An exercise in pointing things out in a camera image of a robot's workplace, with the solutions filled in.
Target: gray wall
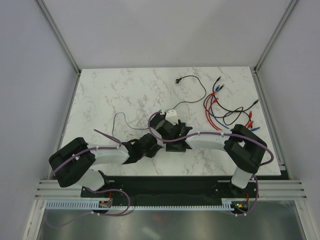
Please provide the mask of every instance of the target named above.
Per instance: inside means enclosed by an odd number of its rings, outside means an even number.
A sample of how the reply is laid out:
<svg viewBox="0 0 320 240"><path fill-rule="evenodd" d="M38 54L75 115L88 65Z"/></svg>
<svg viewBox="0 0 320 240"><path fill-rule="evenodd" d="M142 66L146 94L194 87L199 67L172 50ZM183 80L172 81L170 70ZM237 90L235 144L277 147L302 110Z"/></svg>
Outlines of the gray wall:
<svg viewBox="0 0 320 240"><path fill-rule="evenodd" d="M21 239L76 75L33 0L0 3L0 239Z"/></svg>
<svg viewBox="0 0 320 240"><path fill-rule="evenodd" d="M44 0L80 68L253 66L290 0Z"/></svg>
<svg viewBox="0 0 320 240"><path fill-rule="evenodd" d="M320 226L320 1L300 1L259 72L293 177Z"/></svg>

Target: white marble surface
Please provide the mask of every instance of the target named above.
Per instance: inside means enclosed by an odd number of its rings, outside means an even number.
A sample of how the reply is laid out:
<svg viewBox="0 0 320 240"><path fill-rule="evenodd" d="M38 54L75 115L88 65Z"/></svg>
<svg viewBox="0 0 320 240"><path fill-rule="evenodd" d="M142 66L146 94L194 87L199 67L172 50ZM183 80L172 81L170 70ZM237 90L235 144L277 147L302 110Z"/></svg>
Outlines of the white marble surface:
<svg viewBox="0 0 320 240"><path fill-rule="evenodd" d="M87 142L95 144L111 144L109 139L93 129L111 134L113 118L117 112L124 112L132 127L146 128L149 116L159 109L173 108L180 101L198 100L204 95L204 90L195 78L184 78L180 84L175 84L177 78L185 75L198 76L207 93L212 91L214 82L221 76L219 84L225 86L217 93L217 97L229 109L248 107L258 99L249 67L84 69L62 145L76 137L84 137ZM217 105L214 105L213 110L216 116L225 113ZM255 134L274 152L260 103L251 110L253 126L261 127ZM205 116L203 101L182 103L176 111L187 126L212 129ZM242 114L236 123L246 124L247 120ZM124 116L117 115L114 136L121 141L139 138L147 132L129 128ZM270 156L266 153L263 162L268 159ZM195 149L177 153L161 149L154 159L145 157L134 164L109 163L92 168L100 169L109 176L223 176L232 175L236 165L226 152L219 150ZM277 160L261 167L257 174L280 175Z"/></svg>

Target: power cord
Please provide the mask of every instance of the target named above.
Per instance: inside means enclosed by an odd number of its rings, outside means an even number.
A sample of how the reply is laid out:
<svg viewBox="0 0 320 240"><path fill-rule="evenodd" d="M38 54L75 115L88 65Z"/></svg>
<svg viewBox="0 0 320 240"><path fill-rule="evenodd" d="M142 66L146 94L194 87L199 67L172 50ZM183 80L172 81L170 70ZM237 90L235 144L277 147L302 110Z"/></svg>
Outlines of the power cord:
<svg viewBox="0 0 320 240"><path fill-rule="evenodd" d="M147 127L146 127L146 128L138 128L138 127L132 127L132 126L130 126L129 123L127 122L126 114L121 111L121 112L117 112L117 113L114 115L114 117L113 117L112 132L111 132L112 136L114 136L115 120L116 120L116 116L117 116L118 114L123 114L123 116L124 116L124 121L125 121L125 123L128 125L129 128L134 129L134 130L147 130L147 129L148 129Z"/></svg>
<svg viewBox="0 0 320 240"><path fill-rule="evenodd" d="M178 78L178 79L175 80L175 84L179 84L182 79L188 78L188 77L193 77L193 78L198 79L200 85L201 85L201 86L203 87L203 89L204 89L204 96L203 96L202 98L200 98L199 100L197 100L197 101L181 101L181 102L179 102L177 105L175 105L175 106L173 107L173 109L175 109L179 104L182 104L182 103L195 104L195 103L197 103L197 102L200 102L200 101L201 101L202 99L204 99L204 98L206 97L206 95L207 95L207 90L206 90L206 88L203 86L203 84L201 83L200 79L199 79L197 76L195 76L195 75L187 75L187 76L180 77L180 78Z"/></svg>

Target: wire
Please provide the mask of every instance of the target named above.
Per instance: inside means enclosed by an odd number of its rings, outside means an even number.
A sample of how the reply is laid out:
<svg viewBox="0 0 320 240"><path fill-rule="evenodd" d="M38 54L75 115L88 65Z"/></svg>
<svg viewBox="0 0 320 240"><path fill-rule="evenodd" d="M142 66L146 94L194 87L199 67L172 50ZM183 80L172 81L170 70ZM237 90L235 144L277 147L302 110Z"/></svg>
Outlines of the wire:
<svg viewBox="0 0 320 240"><path fill-rule="evenodd" d="M209 101L209 98L206 100L206 103L205 103L205 109L207 109L207 105L208 105L208 101ZM215 123L212 121L212 119L210 118L210 114L209 114L209 111L205 111L205 116L206 116L206 119L208 120L208 122L210 123L210 125L217 131L221 131L222 129L220 129L219 127L217 127L215 125Z"/></svg>
<svg viewBox="0 0 320 240"><path fill-rule="evenodd" d="M78 153L76 153L75 155L72 155L71 157L69 157L66 161L64 161L62 164L60 164L54 171L52 171L51 175L50 175L50 179L53 179L54 175L60 170L62 169L65 165L67 165L69 162L71 162L72 160L74 160L76 157L79 157L80 155L92 151L92 150L112 150L112 149L118 149L121 147L122 143L118 138L115 138L113 136L110 136L104 132L101 132L99 130L94 129L95 132L102 134L103 136L107 137L108 139L116 142L119 144L119 146L100 146L100 147L90 147L87 149L84 149Z"/></svg>
<svg viewBox="0 0 320 240"><path fill-rule="evenodd" d="M216 118L216 116L214 115L214 111L213 111L213 109L212 109L212 106L211 106L210 109L211 109L211 115L212 115L212 117L217 121L217 123L220 124L222 127L225 127L226 129L229 129L229 127L223 125L223 124Z"/></svg>
<svg viewBox="0 0 320 240"><path fill-rule="evenodd" d="M246 214L246 213L248 212L249 208L250 208L250 203L249 203L249 201L247 202L247 205L248 205L248 207L247 207L247 210L246 210L246 211L242 210L240 207L237 207L237 209L238 209L240 212L243 212L243 213Z"/></svg>
<svg viewBox="0 0 320 240"><path fill-rule="evenodd" d="M102 193L107 193L107 192L120 192L122 194L124 194L126 196L126 198L128 199L128 206L125 208L125 210L123 210L122 212L119 212L119 213L96 213L98 216L100 215L103 215L103 216L122 216L124 215L124 213L126 211L128 211L128 209L130 208L131 206L131 200L130 200L130 197L129 195L123 191L123 190L120 190L120 189L108 189L108 190L101 190L101 191L93 191L91 190L90 188L86 187L86 189L89 191L89 192L92 192L94 194L102 194ZM87 215L90 215L90 214L93 214L94 212L90 211L90 212L85 212L83 214L80 214L78 216L76 216L75 218L71 219L70 221L67 221L66 223L63 223L63 224L60 224L60 225L53 225L51 223L48 222L48 217L47 217L47 214L44 216L44 221L45 223L50 227L50 228L53 228L53 229L59 229L59 228L62 228L70 223L72 223L73 221L75 220L78 220L84 216L87 216Z"/></svg>
<svg viewBox="0 0 320 240"><path fill-rule="evenodd" d="M123 116L124 116L124 121L125 121L125 123L127 124L127 126L128 126L129 128L134 129L134 130L147 130L147 129L148 129L148 128L138 128L138 127L132 127L132 126L130 126L129 123L127 122L126 114L121 111L121 112L117 112L117 113L114 115L114 117L113 117L113 125L112 125L112 132L111 132L112 136L114 136L115 120L116 120L116 116L117 116L118 114L123 114Z"/></svg>
<svg viewBox="0 0 320 240"><path fill-rule="evenodd" d="M199 100L197 100L197 101L181 101L181 102L179 102L177 105L175 105L175 106L173 107L173 109L175 109L179 104L182 104L182 103L194 104L194 103L200 102L200 101L201 101L202 99L204 99L204 98L206 97L206 95L207 95L207 90L206 90L206 88L203 86L203 84L201 83L200 79L199 79L197 76L195 76L195 75L187 75L187 76L180 77L180 78L178 78L178 79L175 80L175 83L178 84L182 79L188 78L188 77L194 77L194 78L198 79L200 85L201 85L201 86L203 87L203 89L204 89L204 96L203 96L202 98L200 98Z"/></svg>
<svg viewBox="0 0 320 240"><path fill-rule="evenodd" d="M249 208L248 206L248 211L246 211L245 213L240 213L240 214L237 214L236 216L246 216L248 213L250 213L256 206L257 204L257 200L258 200L258 197L259 197L259 184L258 184L258 179L256 177L256 175L253 176L254 180L255 180L255 184L256 184L256 195L255 195L255 199L254 199L254 202L253 202L253 205L251 208Z"/></svg>
<svg viewBox="0 0 320 240"><path fill-rule="evenodd" d="M85 189L87 189L89 192L94 193L94 194L102 194L102 193L107 193L107 192L119 192L119 193L122 193L123 195L125 195L126 198L128 199L128 206L127 206L127 207L125 208L125 210L123 210L122 212L119 212L119 213L100 213L100 215L103 215L103 216L121 216L121 215L124 214L126 211L128 211L129 208L130 208L130 206L131 206L130 197L129 197L129 195L128 195L125 191L123 191L123 190L112 188L112 189L101 190L101 191L93 191L93 190L91 190L91 189L88 188L88 187L86 187Z"/></svg>
<svg viewBox="0 0 320 240"><path fill-rule="evenodd" d="M222 85L222 86L217 86L217 87L216 87L216 84L217 84L217 82L218 82L220 79L221 79L221 77L218 77L218 79L217 79L217 80L215 81L215 83L213 84L212 92L214 92L214 91L217 91L217 92L218 92L218 91L220 91L220 90L223 88L224 85ZM210 95L208 95L208 96L206 97L206 99L203 101L203 107L204 107L204 108L206 108L205 102L206 102L206 100L207 100L207 98L208 98L209 96L210 96ZM248 111L249 109L251 109L251 108L252 108L255 104L257 104L257 102L259 101L259 100L256 100L251 106L249 106L249 107L246 108L246 109L244 109L244 107L242 106L242 107L236 108L235 110L229 110L229 109L225 108L224 106L222 106L222 105L219 103L219 101L217 100L218 98L217 98L215 95L213 96L213 98L216 100L216 102L217 102L217 104L219 105L219 107L222 108L223 110L227 111L227 113L226 113L224 116L215 116L214 113L213 113L213 109L212 109L212 107L211 107L211 112L209 111L209 114L210 114L211 116L213 116L214 119L215 119L221 126L227 128L227 129L229 129L227 126L230 126L230 125L232 125L233 123L235 123L235 122L238 120L238 118L240 117L240 115L241 115L242 113L246 114L246 115L248 116L248 118L249 118L249 122L251 122L251 117L249 116L249 114L246 113L246 111ZM239 114L237 115L237 117L235 118L235 120L233 120L231 123L226 123L225 118L226 118L226 117L229 117L230 115L232 115L232 114L234 114L234 113L239 113ZM221 122L219 122L218 118L222 118L224 124L222 124Z"/></svg>
<svg viewBox="0 0 320 240"><path fill-rule="evenodd" d="M180 141L180 140L184 140L186 138L189 138L189 137L192 137L192 136L196 136L196 135L201 135L201 134L209 134L209 135L216 135L216 136L227 136L227 137L236 137L236 138L240 138L240 139L244 139L244 140L247 140L249 142L252 142L256 145L258 145L259 147L263 148L264 150L266 150L269 154L270 154L270 160L266 161L266 162L263 162L260 164L260 167L261 166L264 166L264 165L267 165L269 163L271 163L275 156L274 154L272 153L272 151L267 148L265 145L261 144L260 142L256 141L256 140L253 140L252 138L250 137L247 137L247 136L242 136L240 134L235 134L235 133L221 133L221 132L214 132L214 131L200 131L200 132L195 132L195 133L191 133L191 134L188 134L186 136L182 136L182 137L178 137L176 139L171 139L171 140L166 140L166 139L162 139L160 137L158 137L157 135L154 134L154 132L152 131L152 128L150 126L150 122L151 122L151 119L156 115L160 113L159 111L153 113L149 119L148 119L148 130L149 132L151 133L152 136L154 136L156 139L158 139L159 141L162 141L164 143L174 143L174 142L177 142L177 141Z"/></svg>
<svg viewBox="0 0 320 240"><path fill-rule="evenodd" d="M250 196L249 193L246 192L246 200L244 204L247 204L249 202Z"/></svg>

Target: connector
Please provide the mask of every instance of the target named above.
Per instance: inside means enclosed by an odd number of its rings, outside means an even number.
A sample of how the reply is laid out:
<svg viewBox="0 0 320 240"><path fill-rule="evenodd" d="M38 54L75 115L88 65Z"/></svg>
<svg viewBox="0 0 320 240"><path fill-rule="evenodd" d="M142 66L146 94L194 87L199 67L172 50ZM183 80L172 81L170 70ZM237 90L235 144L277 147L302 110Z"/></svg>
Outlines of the connector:
<svg viewBox="0 0 320 240"><path fill-rule="evenodd" d="M258 126L258 127L255 127L255 128L252 128L252 129L251 129L251 132L257 131L257 130L259 130L259 129L260 129L259 126Z"/></svg>
<svg viewBox="0 0 320 240"><path fill-rule="evenodd" d="M254 124L254 121L251 121L249 124L248 124L248 128L252 128L252 125Z"/></svg>
<svg viewBox="0 0 320 240"><path fill-rule="evenodd" d="M219 89L217 90L217 92L219 92L225 85L222 84L221 87L219 87Z"/></svg>
<svg viewBox="0 0 320 240"><path fill-rule="evenodd" d="M180 77L180 78L177 78L177 79L175 80L175 84L179 84L181 80L182 80L181 77Z"/></svg>

